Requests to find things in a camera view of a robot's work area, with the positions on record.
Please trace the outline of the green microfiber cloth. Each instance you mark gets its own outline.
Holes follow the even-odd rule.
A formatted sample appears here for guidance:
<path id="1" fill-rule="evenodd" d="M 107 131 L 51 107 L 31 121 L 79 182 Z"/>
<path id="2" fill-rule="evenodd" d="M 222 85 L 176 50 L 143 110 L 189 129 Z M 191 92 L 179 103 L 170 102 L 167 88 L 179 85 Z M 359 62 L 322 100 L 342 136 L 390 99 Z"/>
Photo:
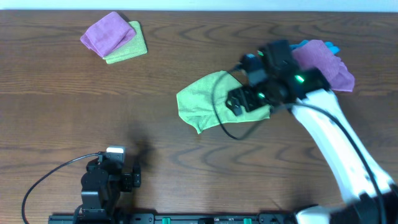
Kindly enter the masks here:
<path id="1" fill-rule="evenodd" d="M 268 119 L 268 105 L 239 116 L 235 116 L 225 106 L 228 92 L 239 87 L 242 84 L 226 71 L 206 75 L 177 93 L 178 115 L 193 126 L 198 134 L 220 123 L 246 123 Z"/>

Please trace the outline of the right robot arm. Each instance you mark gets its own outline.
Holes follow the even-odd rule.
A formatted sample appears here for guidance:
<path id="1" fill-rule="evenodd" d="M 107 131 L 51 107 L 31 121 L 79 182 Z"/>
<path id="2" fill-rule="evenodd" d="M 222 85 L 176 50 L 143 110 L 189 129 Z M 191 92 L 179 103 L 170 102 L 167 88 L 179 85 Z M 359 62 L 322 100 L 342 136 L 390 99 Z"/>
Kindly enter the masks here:
<path id="1" fill-rule="evenodd" d="M 237 68 L 248 83 L 228 92 L 226 107 L 236 116 L 263 106 L 289 110 L 317 144 L 346 203 L 303 208 L 294 223 L 397 223 L 397 184 L 368 153 L 318 68 L 302 70 L 286 40 L 243 55 Z"/>

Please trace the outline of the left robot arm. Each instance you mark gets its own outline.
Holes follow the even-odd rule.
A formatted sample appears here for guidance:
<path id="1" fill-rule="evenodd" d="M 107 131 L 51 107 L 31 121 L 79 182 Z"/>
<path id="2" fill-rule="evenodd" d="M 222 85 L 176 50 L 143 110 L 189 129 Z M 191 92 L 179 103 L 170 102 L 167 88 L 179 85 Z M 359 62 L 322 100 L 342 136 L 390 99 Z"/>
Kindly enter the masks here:
<path id="1" fill-rule="evenodd" d="M 141 186 L 141 165 L 134 161 L 124 172 L 124 153 L 99 152 L 86 166 L 81 178 L 82 204 L 73 214 L 73 223 L 124 223 L 123 212 L 116 207 L 122 192 Z"/>

